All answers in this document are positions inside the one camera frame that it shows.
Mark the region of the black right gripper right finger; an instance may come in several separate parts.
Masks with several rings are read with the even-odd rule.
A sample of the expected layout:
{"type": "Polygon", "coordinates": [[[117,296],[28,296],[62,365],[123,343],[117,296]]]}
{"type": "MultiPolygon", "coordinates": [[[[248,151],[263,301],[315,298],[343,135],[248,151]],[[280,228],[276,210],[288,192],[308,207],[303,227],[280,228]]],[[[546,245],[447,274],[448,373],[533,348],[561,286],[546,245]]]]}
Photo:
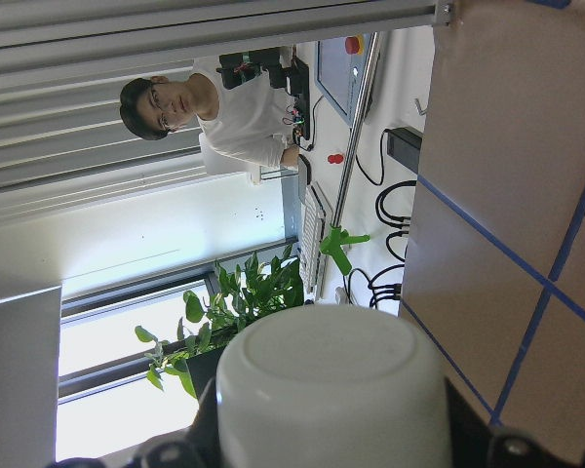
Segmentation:
{"type": "Polygon", "coordinates": [[[445,378],[448,398],[452,466],[484,468],[488,466],[488,447],[491,431],[465,401],[448,378],[445,378]]]}

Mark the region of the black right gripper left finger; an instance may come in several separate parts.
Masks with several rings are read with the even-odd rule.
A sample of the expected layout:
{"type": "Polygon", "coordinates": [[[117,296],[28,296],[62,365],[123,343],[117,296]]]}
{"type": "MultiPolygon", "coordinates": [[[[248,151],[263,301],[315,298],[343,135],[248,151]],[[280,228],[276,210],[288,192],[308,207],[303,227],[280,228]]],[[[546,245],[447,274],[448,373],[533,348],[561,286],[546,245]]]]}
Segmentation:
{"type": "Polygon", "coordinates": [[[206,467],[221,467],[215,378],[206,384],[199,399],[199,408],[188,430],[187,441],[206,467]]]}

